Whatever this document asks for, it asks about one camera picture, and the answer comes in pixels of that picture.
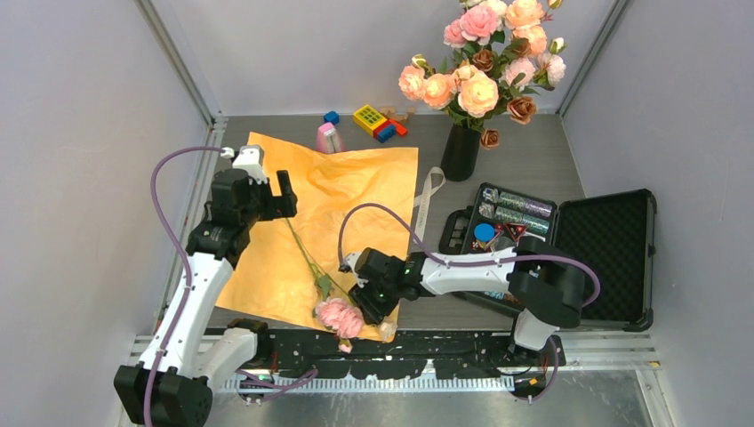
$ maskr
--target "yellow paper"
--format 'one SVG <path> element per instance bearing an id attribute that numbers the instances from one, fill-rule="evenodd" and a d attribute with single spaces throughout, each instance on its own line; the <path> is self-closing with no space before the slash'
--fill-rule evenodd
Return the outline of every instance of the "yellow paper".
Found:
<path id="1" fill-rule="evenodd" d="M 251 133 L 248 143 L 264 149 L 264 170 L 273 194 L 279 194 L 275 171 L 288 171 L 299 199 L 298 213 L 291 219 L 293 229 L 311 256 L 346 291 L 353 287 L 355 278 L 338 272 L 337 245 L 338 231 L 348 211 L 356 205 L 375 202 L 411 223 L 418 149 L 368 149 L 326 155 L 258 133 Z M 372 247 L 403 258 L 408 240 L 408 231 L 387 213 L 365 208 L 349 220 L 343 253 Z M 345 297 L 336 286 L 331 296 Z M 319 301 L 312 273 L 285 220 L 280 219 L 253 226 L 251 243 L 217 305 L 325 330 L 312 318 Z M 396 322 L 397 312 L 396 308 L 389 317 Z M 365 326 L 359 337 L 381 339 L 376 326 Z"/>

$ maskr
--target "brown rose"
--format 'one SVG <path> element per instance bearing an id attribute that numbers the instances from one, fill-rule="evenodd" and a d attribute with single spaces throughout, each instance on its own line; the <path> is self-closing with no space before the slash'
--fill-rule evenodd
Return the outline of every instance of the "brown rose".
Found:
<path id="1" fill-rule="evenodd" d="M 525 58 L 532 53 L 532 46 L 529 44 L 529 39 L 524 38 L 522 40 L 523 42 L 520 42 L 521 44 L 516 46 L 515 49 L 511 50 L 511 52 L 515 53 L 518 58 Z"/>
<path id="2" fill-rule="evenodd" d="M 493 51 L 482 49 L 481 51 L 474 53 L 474 56 L 471 57 L 471 60 L 472 62 L 474 62 L 474 65 L 479 68 L 479 71 L 484 71 L 486 73 L 487 71 L 493 69 Z"/>
<path id="3" fill-rule="evenodd" d="M 500 133 L 495 129 L 485 129 L 479 143 L 482 144 L 483 149 L 494 149 L 500 145 Z"/>
<path id="4" fill-rule="evenodd" d="M 528 125 L 532 115 L 537 112 L 537 106 L 531 96 L 522 96 L 508 103 L 508 111 L 510 111 L 511 120 L 521 125 Z"/>

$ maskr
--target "blue cap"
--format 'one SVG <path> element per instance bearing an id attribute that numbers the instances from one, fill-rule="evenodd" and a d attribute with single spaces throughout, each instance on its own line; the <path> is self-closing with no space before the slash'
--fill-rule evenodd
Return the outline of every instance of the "blue cap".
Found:
<path id="1" fill-rule="evenodd" d="M 474 237 L 480 242 L 489 242 L 494 238 L 494 227 L 490 224 L 479 224 L 474 228 Z"/>

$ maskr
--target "yellow toy block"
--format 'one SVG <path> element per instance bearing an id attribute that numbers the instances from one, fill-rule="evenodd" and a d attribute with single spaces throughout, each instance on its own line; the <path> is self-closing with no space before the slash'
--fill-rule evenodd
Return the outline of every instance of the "yellow toy block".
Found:
<path id="1" fill-rule="evenodd" d="M 364 132 L 369 133 L 370 136 L 374 135 L 375 129 L 387 121 L 388 119 L 385 116 L 380 114 L 376 109 L 373 109 L 369 104 L 357 109 L 354 113 L 354 122 L 364 129 Z"/>

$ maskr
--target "gray table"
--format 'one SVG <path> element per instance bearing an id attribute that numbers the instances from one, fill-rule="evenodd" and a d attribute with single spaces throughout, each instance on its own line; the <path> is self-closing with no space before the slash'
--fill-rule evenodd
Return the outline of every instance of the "gray table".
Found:
<path id="1" fill-rule="evenodd" d="M 223 145 L 246 144 L 251 131 L 313 147 L 321 117 L 233 117 Z M 450 120 L 445 116 L 412 117 L 409 134 L 385 146 L 419 147 L 421 191 L 424 176 L 439 165 Z M 558 203 L 583 197 L 566 136 L 555 116 L 536 116 L 528 126 L 498 117 L 490 123 L 501 131 L 498 149 L 480 151 L 477 170 L 465 182 L 449 182 L 431 201 L 425 240 L 437 243 L 445 218 L 470 204 L 480 183 L 489 181 Z M 372 149 L 380 144 L 356 127 L 351 117 L 338 125 L 348 149 Z M 243 313 L 215 308 L 211 325 L 224 326 Z M 273 327 L 286 324 L 268 321 Z M 401 302 L 399 327 L 422 329 L 507 329 L 510 319 L 452 296 Z M 633 372 L 564 372 L 546 399 L 529 407 L 507 393 L 437 392 L 414 394 L 298 395 L 245 406 L 232 395 L 218 396 L 207 425 L 308 427 L 371 426 L 439 427 L 474 425 L 651 425 Z"/>
<path id="2" fill-rule="evenodd" d="M 320 116 L 232 117 L 222 145 L 239 148 L 246 144 L 249 132 L 256 132 L 314 148 L 317 128 L 321 124 Z M 356 126 L 351 116 L 341 117 L 338 131 L 347 149 L 418 147 L 417 192 L 421 192 L 429 169 L 440 164 L 451 124 L 450 118 L 443 115 L 414 116 L 406 125 L 409 131 L 406 137 L 395 137 L 384 145 Z M 477 169 L 469 180 L 448 182 L 432 197 L 424 236 L 430 248 L 437 249 L 447 216 L 473 203 L 482 182 L 489 181 L 559 204 L 583 197 L 559 117 L 539 115 L 529 125 L 522 126 L 502 116 L 490 120 L 488 126 L 501 131 L 501 146 L 493 150 L 480 150 Z M 224 326 L 233 318 L 242 316 L 248 317 L 215 308 L 210 326 Z M 451 295 L 401 302 L 398 319 L 402 329 L 504 329 L 510 326 L 510 322 L 507 317 Z M 290 327 L 281 322 L 269 323 L 272 327 Z"/>

